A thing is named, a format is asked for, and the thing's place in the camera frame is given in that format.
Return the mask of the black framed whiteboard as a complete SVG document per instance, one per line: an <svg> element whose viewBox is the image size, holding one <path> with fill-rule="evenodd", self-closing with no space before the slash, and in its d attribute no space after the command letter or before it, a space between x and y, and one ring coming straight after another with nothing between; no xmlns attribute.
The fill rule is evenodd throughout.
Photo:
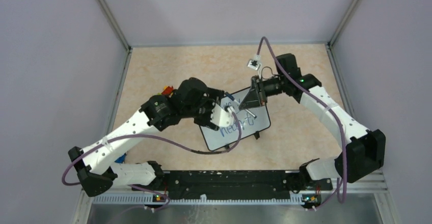
<svg viewBox="0 0 432 224"><path fill-rule="evenodd" d="M255 115L254 117L247 111L238 109L238 104L245 98L248 90L248 88L244 88L232 93L231 95L235 100L232 100L227 96L221 100L221 107L228 105L235 109L237 118L240 122L242 139L249 136L254 136L258 132L266 130L271 126L271 120L266 106L250 109L250 111ZM228 127L221 127L218 131L208 129L206 127L199 128L206 146L210 151L224 148L226 145L235 143L238 139L238 127L236 124Z"/></svg>

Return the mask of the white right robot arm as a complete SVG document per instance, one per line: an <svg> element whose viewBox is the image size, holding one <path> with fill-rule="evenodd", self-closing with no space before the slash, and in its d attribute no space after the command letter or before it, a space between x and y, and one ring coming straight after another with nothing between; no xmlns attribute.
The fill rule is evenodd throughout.
<svg viewBox="0 0 432 224"><path fill-rule="evenodd" d="M354 183L384 165L386 137L352 118L327 93L312 74L302 75L291 53L277 56L281 67L269 79L251 78L251 86L239 105L240 110L262 107L270 96L282 93L309 109L345 150L337 157L313 159L300 166L299 184L313 189L321 179L343 178Z"/></svg>

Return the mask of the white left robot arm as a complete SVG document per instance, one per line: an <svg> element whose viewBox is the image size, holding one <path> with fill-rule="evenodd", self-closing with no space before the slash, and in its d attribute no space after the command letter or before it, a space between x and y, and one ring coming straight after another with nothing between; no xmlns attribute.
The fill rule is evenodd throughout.
<svg viewBox="0 0 432 224"><path fill-rule="evenodd" d="M98 196L114 186L140 185L157 190L164 173L156 161L124 164L115 161L144 138L192 118L194 123L212 130L235 122L232 111L221 107L224 91L208 87L191 77L169 94L151 96L122 125L90 146L68 151L79 184L87 196Z"/></svg>

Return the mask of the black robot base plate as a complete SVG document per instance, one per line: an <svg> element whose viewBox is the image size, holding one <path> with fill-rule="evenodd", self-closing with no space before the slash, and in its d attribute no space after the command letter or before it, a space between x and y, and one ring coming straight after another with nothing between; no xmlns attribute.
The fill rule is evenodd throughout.
<svg viewBox="0 0 432 224"><path fill-rule="evenodd" d="M298 170L236 170L236 171L165 171L157 176L149 185L142 185L150 190L173 191L177 187L204 186L265 186L276 190L303 191L317 189L332 190L334 184L327 178L303 185L300 189Z"/></svg>

